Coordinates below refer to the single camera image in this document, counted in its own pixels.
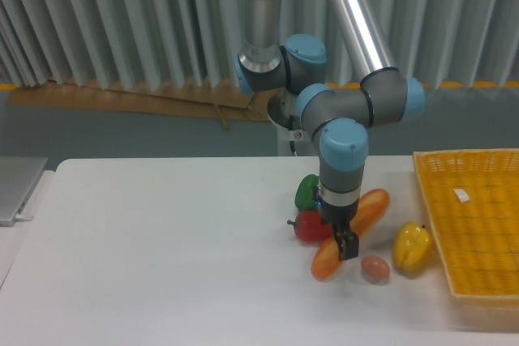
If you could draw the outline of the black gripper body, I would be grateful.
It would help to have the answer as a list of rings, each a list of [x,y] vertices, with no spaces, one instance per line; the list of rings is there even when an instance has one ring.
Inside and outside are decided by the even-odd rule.
[[[320,202],[320,215],[327,223],[332,225],[332,229],[336,232],[350,232],[350,222],[356,216],[358,211],[357,199],[355,202],[347,206],[335,206],[325,201]]]

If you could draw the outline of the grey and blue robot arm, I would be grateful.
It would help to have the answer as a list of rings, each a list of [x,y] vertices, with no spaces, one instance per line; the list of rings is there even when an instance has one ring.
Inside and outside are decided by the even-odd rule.
[[[308,134],[320,161],[313,200],[345,261],[359,252],[350,224],[358,210],[367,131],[420,114],[425,93],[419,81],[401,75],[369,0],[328,1],[358,88],[335,91],[325,85],[327,54],[318,38],[295,34],[280,41],[281,0],[246,0],[234,67],[244,92],[283,88],[293,97],[289,117]]]

